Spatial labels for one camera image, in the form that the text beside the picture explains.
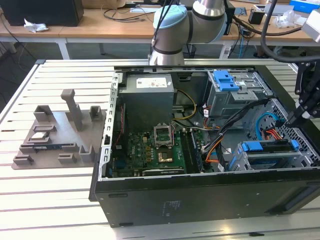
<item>black cable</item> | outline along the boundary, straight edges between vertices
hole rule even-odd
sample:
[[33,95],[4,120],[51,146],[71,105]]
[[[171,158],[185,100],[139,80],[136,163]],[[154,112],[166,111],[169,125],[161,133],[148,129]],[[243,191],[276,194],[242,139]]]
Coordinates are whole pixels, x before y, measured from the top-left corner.
[[2,41],[0,41],[0,44],[3,46],[3,48],[5,49],[5,51],[10,54],[10,58],[11,58],[12,62],[13,62],[14,64],[17,64],[22,71],[24,71],[25,73],[28,73],[29,71],[22,69],[21,66],[22,66],[22,67],[25,67],[25,68],[27,68],[27,69],[30,69],[30,67],[27,67],[26,65],[24,65],[24,64],[22,64],[22,63],[15,62],[15,59],[14,59],[14,57],[13,57],[13,54],[10,52],[10,50],[8,50],[8,49],[6,48],[6,46],[3,44]]
[[130,21],[134,21],[134,20],[144,21],[145,19],[140,19],[139,17],[155,13],[155,11],[152,11],[152,12],[146,12],[146,13],[143,13],[143,14],[140,14],[140,15],[137,15],[137,16],[131,16],[131,17],[126,17],[126,18],[114,18],[113,16],[116,14],[116,12],[113,14],[113,16],[106,15],[106,13],[108,13],[108,12],[110,12],[112,10],[113,9],[107,9],[106,11],[104,11],[103,16],[105,18],[107,18],[107,19],[111,19],[111,20],[114,20],[114,21],[120,21],[120,22],[124,21],[125,23],[130,23]]
[[168,6],[168,8],[166,9],[163,17],[159,19],[158,25],[157,25],[157,27],[156,27],[156,30],[155,30],[155,32],[154,32],[154,35],[153,35],[153,38],[152,38],[152,39],[156,40],[158,31],[159,31],[159,28],[160,28],[160,26],[161,26],[161,23],[162,23],[163,20],[165,19],[166,15],[167,15],[167,13],[169,12],[169,9],[171,8],[171,5],[172,5],[172,3],[173,3],[174,1],[175,1],[175,0],[171,0],[171,1],[170,1],[169,6]]
[[235,48],[236,48],[236,46],[237,46],[237,44],[238,44],[238,42],[239,42],[239,40],[240,40],[240,27],[239,27],[239,25],[236,24],[236,23],[234,23],[234,22],[232,22],[231,24],[236,25],[237,28],[238,28],[238,39],[236,40],[235,44],[233,45],[233,48],[230,50],[229,55],[231,55],[231,54],[234,52],[234,50],[235,50]]
[[5,29],[8,31],[8,33],[17,41],[17,43],[19,43],[20,45],[23,46],[23,48],[28,52],[28,54],[30,54],[30,56],[34,59],[34,60],[37,60],[32,54],[31,52],[29,52],[29,50],[12,34],[12,32],[7,28],[6,24],[5,24],[5,21],[3,20],[2,16],[3,16],[3,12],[0,14],[0,19],[1,19],[1,22],[3,24],[3,26],[5,27]]
[[[256,106],[259,106],[259,105],[265,105],[267,104],[268,102],[270,101],[270,98],[265,98],[265,99],[262,99],[262,100],[258,100],[258,101],[254,101],[254,102],[251,102],[249,104],[247,104],[246,106],[244,106],[242,109],[238,110],[237,112],[235,112],[233,115],[231,115],[224,123],[224,125],[219,129],[219,131],[217,132],[217,137],[216,139],[214,139],[210,146],[212,146],[212,144],[214,142],[217,141],[218,138],[220,138],[221,134],[225,134],[226,131],[233,126],[233,124],[237,121],[239,121],[240,119],[242,119],[246,114],[247,112],[253,108],[253,107],[256,107]],[[222,149],[221,149],[221,143],[219,143],[217,146],[216,146],[216,156],[220,162],[220,164],[222,166],[225,167],[225,159],[224,159],[224,156],[223,156],[223,153],[222,153]]]
[[271,58],[277,60],[278,62],[283,62],[283,63],[306,63],[306,62],[319,61],[320,56],[285,57],[285,56],[279,56],[269,49],[269,47],[266,44],[266,35],[267,35],[268,25],[269,25],[272,13],[274,12],[276,4],[277,4],[277,0],[273,0],[270,6],[269,12],[266,15],[265,22],[262,28],[261,47],[263,51]]
[[188,43],[186,44],[186,49],[188,50],[189,58],[191,58],[191,54],[190,54],[190,49],[189,49]]
[[[233,16],[232,18],[233,18],[238,24],[240,24],[242,27],[244,27],[245,29],[248,29],[249,31],[251,31],[251,32],[253,32],[253,33],[255,33],[255,34],[260,34],[260,35],[262,35],[262,31],[258,31],[258,30],[256,30],[255,28],[252,28],[252,27],[248,26],[247,24],[244,24],[244,21],[241,20],[241,19],[239,19],[239,18],[237,18],[236,16]],[[289,31],[283,31],[283,32],[267,32],[267,33],[266,33],[266,36],[284,36],[284,35],[288,35],[288,34],[293,34],[293,33],[295,33],[295,32],[300,31],[301,28],[302,28],[302,27],[300,26],[300,27],[297,27],[297,28],[295,28],[295,29],[291,29],[291,30],[289,30]]]

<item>blue plastic latch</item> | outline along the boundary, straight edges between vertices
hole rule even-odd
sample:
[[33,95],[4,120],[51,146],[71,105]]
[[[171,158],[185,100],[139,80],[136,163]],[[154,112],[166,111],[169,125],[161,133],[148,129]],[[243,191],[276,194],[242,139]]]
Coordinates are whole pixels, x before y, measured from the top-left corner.
[[243,151],[262,151],[264,148],[261,146],[261,143],[258,141],[245,141],[242,143]]
[[234,82],[234,78],[229,74],[227,70],[215,70],[213,71],[213,76],[216,82],[219,84],[220,91],[236,92],[239,90],[239,87]]
[[244,152],[247,152],[249,150],[248,146],[245,143],[242,143],[241,146]]
[[299,143],[296,140],[291,140],[291,144],[292,144],[294,150],[296,150],[296,151],[299,150]]

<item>black box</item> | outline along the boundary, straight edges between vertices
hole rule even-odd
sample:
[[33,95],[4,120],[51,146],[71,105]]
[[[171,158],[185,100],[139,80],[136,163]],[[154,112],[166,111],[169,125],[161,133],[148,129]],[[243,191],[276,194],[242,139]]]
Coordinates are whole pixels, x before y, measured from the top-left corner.
[[28,22],[76,27],[84,15],[82,0],[0,0],[11,26]]
[[262,19],[264,18],[265,12],[263,11],[251,11],[249,16],[250,24],[261,24]]

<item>blue box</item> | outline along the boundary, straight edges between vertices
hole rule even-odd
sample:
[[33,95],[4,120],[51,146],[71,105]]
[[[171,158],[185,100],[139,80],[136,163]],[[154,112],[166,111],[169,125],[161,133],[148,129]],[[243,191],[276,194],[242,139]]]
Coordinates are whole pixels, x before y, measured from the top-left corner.
[[319,4],[309,2],[308,0],[291,0],[289,5],[294,6],[293,10],[307,14],[311,13],[312,10],[319,8]]

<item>small component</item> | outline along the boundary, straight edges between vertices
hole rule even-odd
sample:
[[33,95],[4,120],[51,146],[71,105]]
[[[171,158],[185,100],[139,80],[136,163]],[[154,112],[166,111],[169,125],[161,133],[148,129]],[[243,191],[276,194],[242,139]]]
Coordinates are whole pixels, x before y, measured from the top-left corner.
[[36,132],[35,134],[33,134],[33,136],[31,137],[31,140],[42,140],[45,139],[46,137],[48,137],[49,132],[45,131],[45,132]]
[[158,163],[172,163],[173,159],[173,150],[172,148],[162,147],[157,151]]
[[181,168],[175,169],[150,169],[142,171],[142,176],[161,176],[161,175],[178,175],[184,174],[185,171]]
[[154,131],[154,143],[156,147],[173,146],[173,139],[172,139],[172,131],[170,125],[160,123],[153,127]]

